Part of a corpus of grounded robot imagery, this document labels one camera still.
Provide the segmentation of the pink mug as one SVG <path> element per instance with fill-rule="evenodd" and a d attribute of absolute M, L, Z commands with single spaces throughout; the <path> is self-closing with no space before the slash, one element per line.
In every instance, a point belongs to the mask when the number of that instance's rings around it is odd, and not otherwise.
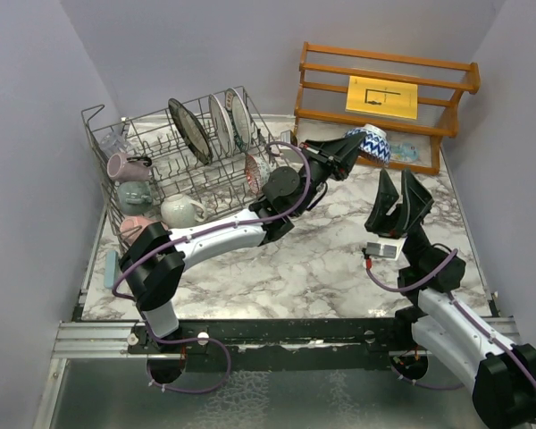
<path fill-rule="evenodd" d="M 119 227 L 119 237 L 128 244 L 132 244 L 155 219 L 145 216 L 126 216 Z"/>

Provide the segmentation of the dark rimmed beige plate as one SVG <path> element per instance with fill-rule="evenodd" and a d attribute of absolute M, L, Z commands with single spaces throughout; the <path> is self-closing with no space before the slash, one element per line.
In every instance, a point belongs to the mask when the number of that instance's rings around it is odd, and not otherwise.
<path fill-rule="evenodd" d="M 168 100 L 172 120 L 185 144 L 203 165 L 213 161 L 210 139 L 197 117 L 175 98 Z"/>

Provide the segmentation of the purple glass mug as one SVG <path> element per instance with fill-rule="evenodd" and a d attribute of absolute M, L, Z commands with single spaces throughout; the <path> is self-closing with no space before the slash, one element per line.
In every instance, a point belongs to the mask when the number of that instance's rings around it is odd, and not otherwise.
<path fill-rule="evenodd" d="M 123 152 L 113 154 L 106 165 L 110 180 L 124 183 L 128 181 L 148 181 L 153 161 L 148 156 L 133 156 Z"/>

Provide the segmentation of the white speckled mug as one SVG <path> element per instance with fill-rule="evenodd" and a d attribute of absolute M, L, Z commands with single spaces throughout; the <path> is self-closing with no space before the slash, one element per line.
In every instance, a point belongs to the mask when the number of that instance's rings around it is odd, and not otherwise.
<path fill-rule="evenodd" d="M 170 228 L 188 228 L 204 223 L 207 208 L 185 194 L 166 197 L 160 207 L 161 217 Z"/>

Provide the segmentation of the white plate red characters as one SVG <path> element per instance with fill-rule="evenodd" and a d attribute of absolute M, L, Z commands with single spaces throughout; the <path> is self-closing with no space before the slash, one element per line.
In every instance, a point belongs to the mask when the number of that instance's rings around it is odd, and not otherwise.
<path fill-rule="evenodd" d="M 235 139 L 228 112 L 219 98 L 213 94 L 209 96 L 208 103 L 211 119 L 222 151 L 226 156 L 233 156 Z"/>

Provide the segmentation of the clear octagonal glass tumbler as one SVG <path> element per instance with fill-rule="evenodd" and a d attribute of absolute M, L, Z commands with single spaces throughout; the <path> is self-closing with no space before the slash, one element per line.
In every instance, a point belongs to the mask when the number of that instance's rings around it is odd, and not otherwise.
<path fill-rule="evenodd" d="M 131 144 L 120 133 L 111 131 L 100 140 L 99 148 L 107 157 L 111 157 L 115 153 L 127 153 L 131 150 Z"/>

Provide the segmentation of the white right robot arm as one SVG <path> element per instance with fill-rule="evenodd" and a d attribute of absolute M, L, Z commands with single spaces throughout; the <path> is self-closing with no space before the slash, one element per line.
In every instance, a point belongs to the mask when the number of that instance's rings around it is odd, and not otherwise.
<path fill-rule="evenodd" d="M 365 271 L 412 304 L 399 313 L 392 338 L 401 349 L 430 351 L 471 393 L 487 427 L 536 425 L 536 349 L 508 339 L 454 295 L 466 263 L 456 249 L 427 237 L 423 221 L 433 204 L 410 170 L 398 186 L 380 172 L 364 224 L 378 239 L 364 248 Z"/>

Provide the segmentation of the green rimmed white plate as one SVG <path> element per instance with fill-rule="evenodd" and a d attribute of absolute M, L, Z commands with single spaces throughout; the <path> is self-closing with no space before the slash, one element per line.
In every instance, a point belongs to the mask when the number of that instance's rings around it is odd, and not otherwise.
<path fill-rule="evenodd" d="M 251 120 L 242 97 L 234 88 L 225 91 L 225 109 L 230 117 L 236 148 L 246 153 L 252 142 Z"/>

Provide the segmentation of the red patterned bowl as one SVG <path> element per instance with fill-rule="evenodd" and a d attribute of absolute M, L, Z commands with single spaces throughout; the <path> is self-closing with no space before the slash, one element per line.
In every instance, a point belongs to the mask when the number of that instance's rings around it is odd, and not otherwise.
<path fill-rule="evenodd" d="M 388 165 L 391 158 L 391 148 L 387 132 L 370 123 L 348 130 L 344 136 L 361 138 L 359 149 L 361 156 L 379 165 Z"/>
<path fill-rule="evenodd" d="M 261 156 L 246 155 L 245 175 L 251 191 L 260 195 L 263 186 L 270 178 L 272 168 Z"/>

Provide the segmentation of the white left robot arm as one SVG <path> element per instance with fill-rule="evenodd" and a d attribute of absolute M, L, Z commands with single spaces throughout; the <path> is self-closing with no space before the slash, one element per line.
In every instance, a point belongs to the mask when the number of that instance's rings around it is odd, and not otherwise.
<path fill-rule="evenodd" d="M 260 197 L 247 208 L 218 221 L 184 229 L 147 226 L 121 257 L 121 280 L 129 299 L 151 328 L 148 341 L 166 353 L 179 344 L 180 322 L 172 298 L 181 276 L 190 268 L 242 248 L 256 248 L 290 232 L 293 219 L 314 205 L 329 179 L 345 180 L 360 153 L 362 134 L 328 140 L 307 140 L 296 147 L 303 166 L 273 170 Z"/>

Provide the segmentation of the grey-green ceramic mug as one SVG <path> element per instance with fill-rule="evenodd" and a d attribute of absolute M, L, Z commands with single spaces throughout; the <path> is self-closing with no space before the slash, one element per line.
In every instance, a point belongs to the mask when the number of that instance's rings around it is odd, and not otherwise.
<path fill-rule="evenodd" d="M 142 215 L 153 207 L 153 196 L 146 181 L 127 181 L 117 188 L 119 207 L 124 215 Z"/>

